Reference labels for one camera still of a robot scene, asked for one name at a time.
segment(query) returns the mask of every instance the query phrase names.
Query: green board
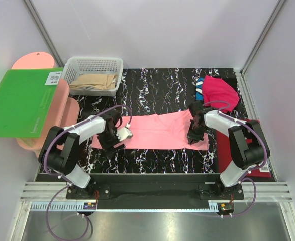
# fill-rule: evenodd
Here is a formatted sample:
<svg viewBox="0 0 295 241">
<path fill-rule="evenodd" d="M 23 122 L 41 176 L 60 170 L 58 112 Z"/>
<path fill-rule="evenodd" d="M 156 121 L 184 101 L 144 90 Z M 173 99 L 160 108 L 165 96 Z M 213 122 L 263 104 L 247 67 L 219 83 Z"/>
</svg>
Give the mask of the green board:
<svg viewBox="0 0 295 241">
<path fill-rule="evenodd" d="M 40 137 L 57 88 L 54 79 L 62 70 L 13 69 L 6 72 L 0 83 L 0 137 Z M 52 81 L 47 81 L 51 72 L 57 73 Z"/>
</svg>

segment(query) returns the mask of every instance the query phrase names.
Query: gray floor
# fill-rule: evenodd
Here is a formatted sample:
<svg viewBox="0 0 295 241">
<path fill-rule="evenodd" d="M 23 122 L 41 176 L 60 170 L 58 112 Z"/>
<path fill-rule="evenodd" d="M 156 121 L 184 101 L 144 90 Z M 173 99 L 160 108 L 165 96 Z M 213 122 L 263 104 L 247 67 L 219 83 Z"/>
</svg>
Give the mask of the gray floor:
<svg viewBox="0 0 295 241">
<path fill-rule="evenodd" d="M 246 208 L 237 203 L 236 211 Z M 54 226 L 69 212 L 51 212 Z M 196 213 L 101 213 L 90 216 L 93 235 L 83 240 L 290 240 L 281 209 L 275 203 L 256 203 L 252 210 L 236 218 L 206 218 Z M 85 229 L 85 221 L 73 217 L 54 229 L 64 239 L 75 239 Z M 24 241 L 56 240 L 46 232 L 45 212 L 31 212 Z"/>
</svg>

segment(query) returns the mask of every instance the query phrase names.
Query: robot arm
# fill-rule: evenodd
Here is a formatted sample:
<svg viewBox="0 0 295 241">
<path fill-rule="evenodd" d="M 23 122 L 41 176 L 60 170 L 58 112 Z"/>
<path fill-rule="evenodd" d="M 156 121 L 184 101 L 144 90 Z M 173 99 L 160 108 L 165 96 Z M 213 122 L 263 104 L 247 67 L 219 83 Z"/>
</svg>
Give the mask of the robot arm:
<svg viewBox="0 0 295 241">
<path fill-rule="evenodd" d="M 77 164 L 79 145 L 93 135 L 98 134 L 98 140 L 107 157 L 112 157 L 116 152 L 125 148 L 124 144 L 117 147 L 114 147 L 114 145 L 133 135 L 127 127 L 120 128 L 119 130 L 115 127 L 116 123 L 121 120 L 120 113 L 116 110 L 111 110 L 107 114 L 98 116 L 95 119 L 92 119 L 93 117 L 91 115 L 88 118 L 90 121 L 84 120 L 78 123 L 77 126 L 79 127 L 68 131 L 59 138 L 49 151 L 47 159 L 48 168 L 62 174 L 74 185 L 82 189 L 88 186 L 90 175 L 84 172 Z M 69 128 L 52 127 L 50 129 L 39 155 L 39 162 L 42 165 L 49 145 L 56 136 Z"/>
<path fill-rule="evenodd" d="M 187 134 L 190 144 L 203 139 L 206 128 L 214 128 L 229 137 L 232 161 L 220 179 L 216 182 L 216 192 L 224 192 L 226 189 L 238 184 L 239 179 L 250 168 L 260 164 L 264 159 L 264 150 L 256 137 L 244 126 L 236 123 L 230 116 L 218 113 L 211 107 L 203 107 L 201 101 L 196 101 L 189 106 L 193 120 Z M 263 140 L 269 157 L 270 151 L 265 140 L 260 123 L 256 120 L 239 120 L 252 128 Z"/>
</svg>

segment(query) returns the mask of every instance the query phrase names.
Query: pink towel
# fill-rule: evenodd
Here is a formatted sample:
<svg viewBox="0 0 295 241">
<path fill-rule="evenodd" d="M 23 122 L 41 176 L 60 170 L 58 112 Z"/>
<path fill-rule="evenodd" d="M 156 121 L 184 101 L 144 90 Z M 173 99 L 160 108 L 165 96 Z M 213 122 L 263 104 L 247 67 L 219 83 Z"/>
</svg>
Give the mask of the pink towel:
<svg viewBox="0 0 295 241">
<path fill-rule="evenodd" d="M 124 127 L 129 117 L 122 118 L 121 127 Z M 192 116 L 188 110 L 162 115 L 134 116 L 130 126 L 134 136 L 125 139 L 123 143 L 127 149 L 207 150 L 209 148 L 208 134 L 204 134 L 203 141 L 193 145 L 187 143 L 186 135 L 191 119 Z M 93 137 L 92 147 L 102 148 L 97 135 Z"/>
<path fill-rule="evenodd" d="M 232 112 L 239 103 L 238 93 L 222 79 L 206 76 L 203 81 L 202 91 L 204 103 L 225 101 L 230 104 L 229 108 L 222 110 L 223 113 Z M 211 103 L 210 106 L 219 109 L 227 105 L 223 103 Z"/>
</svg>

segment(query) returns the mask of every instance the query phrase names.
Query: white laundry basket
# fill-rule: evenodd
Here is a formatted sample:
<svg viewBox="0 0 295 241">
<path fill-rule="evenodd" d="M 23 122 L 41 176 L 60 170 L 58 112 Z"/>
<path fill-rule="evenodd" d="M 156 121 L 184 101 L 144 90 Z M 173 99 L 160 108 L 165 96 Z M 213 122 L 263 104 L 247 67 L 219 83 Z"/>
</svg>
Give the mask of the white laundry basket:
<svg viewBox="0 0 295 241">
<path fill-rule="evenodd" d="M 61 78 L 70 84 L 83 74 L 117 74 L 115 89 L 70 90 L 72 95 L 115 96 L 121 83 L 123 67 L 123 60 L 120 58 L 71 57 L 63 68 Z"/>
</svg>

